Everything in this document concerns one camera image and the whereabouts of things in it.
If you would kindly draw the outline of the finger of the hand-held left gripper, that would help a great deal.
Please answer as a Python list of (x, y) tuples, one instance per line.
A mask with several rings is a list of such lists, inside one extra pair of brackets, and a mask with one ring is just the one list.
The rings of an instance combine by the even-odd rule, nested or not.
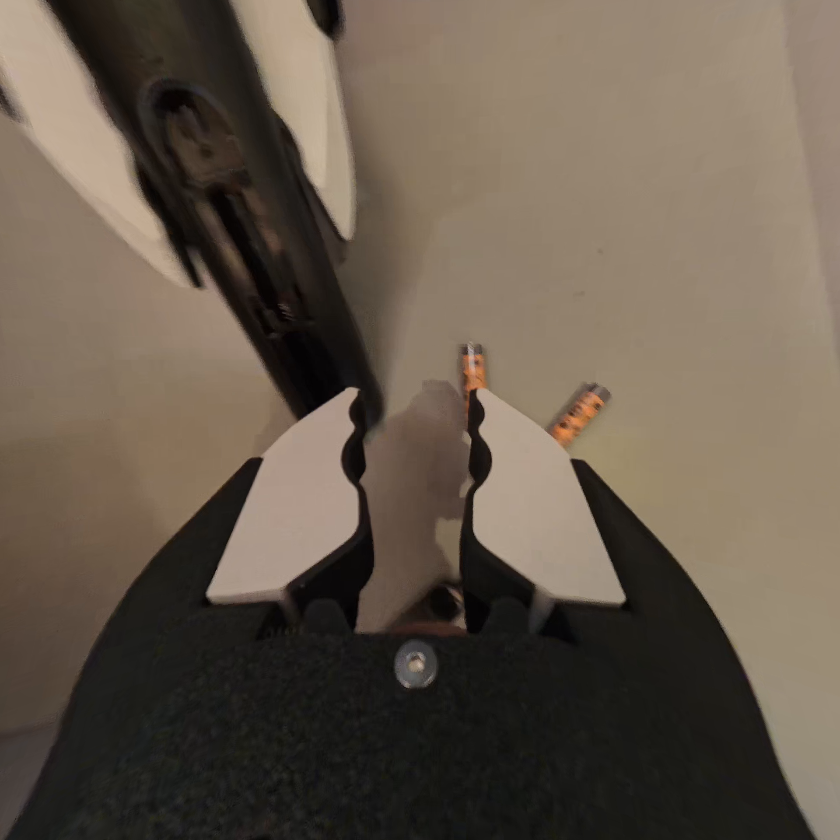
[(135, 253), (176, 286), (194, 286), (90, 71), (44, 2), (1, 2), (1, 58), (18, 126)]
[(354, 156), (335, 56), (342, 33), (341, 2), (246, 2), (246, 41), (269, 103), (296, 142), (330, 222), (351, 241)]

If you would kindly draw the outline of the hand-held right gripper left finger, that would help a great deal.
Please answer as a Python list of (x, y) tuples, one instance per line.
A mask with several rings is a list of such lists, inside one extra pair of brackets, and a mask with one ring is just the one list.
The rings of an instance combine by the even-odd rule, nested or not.
[(358, 621), (374, 569), (362, 393), (346, 388), (262, 455), (214, 576), (216, 606), (276, 603), (303, 616), (332, 601)]

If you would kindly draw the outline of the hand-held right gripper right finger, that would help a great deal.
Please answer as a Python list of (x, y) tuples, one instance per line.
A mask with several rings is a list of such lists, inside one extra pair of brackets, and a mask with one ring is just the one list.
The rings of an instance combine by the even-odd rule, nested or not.
[(491, 391), (469, 398), (469, 477), (459, 543), (468, 625), (502, 601), (528, 625), (561, 604), (619, 610), (627, 595), (569, 454)]

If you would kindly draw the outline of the orange battery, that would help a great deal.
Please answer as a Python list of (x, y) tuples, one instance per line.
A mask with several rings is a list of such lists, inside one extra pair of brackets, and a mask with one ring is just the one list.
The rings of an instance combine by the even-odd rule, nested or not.
[(547, 426), (548, 434), (562, 448), (569, 449), (611, 399), (612, 393), (604, 385), (582, 383)]
[(467, 342), (459, 348), (460, 389), (465, 404), (465, 413), (469, 414), (469, 401), (473, 392), (486, 390), (487, 361), (480, 343)]

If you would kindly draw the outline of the black remote control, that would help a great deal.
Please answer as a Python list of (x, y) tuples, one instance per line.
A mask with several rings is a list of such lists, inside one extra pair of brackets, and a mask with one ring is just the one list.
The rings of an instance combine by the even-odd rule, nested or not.
[(350, 238), (305, 173), (233, 2), (47, 2), (189, 281), (202, 264), (296, 417), (382, 390), (337, 278)]

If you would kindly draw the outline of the grey desk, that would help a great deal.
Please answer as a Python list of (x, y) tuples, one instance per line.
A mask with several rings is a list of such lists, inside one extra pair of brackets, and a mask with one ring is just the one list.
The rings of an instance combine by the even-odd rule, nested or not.
[[(457, 348), (690, 574), (838, 838), (832, 2), (348, 2), (341, 281), (385, 389), (360, 629), (454, 571)], [(30, 764), (156, 550), (291, 417), (217, 295), (157, 276), (2, 119), (2, 735)]]

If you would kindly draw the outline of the black battery cover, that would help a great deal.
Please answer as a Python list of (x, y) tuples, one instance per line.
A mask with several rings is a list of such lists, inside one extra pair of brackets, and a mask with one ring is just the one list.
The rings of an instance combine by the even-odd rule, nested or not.
[(466, 607), (460, 583), (441, 581), (423, 599), (423, 609), (429, 620), (466, 627)]

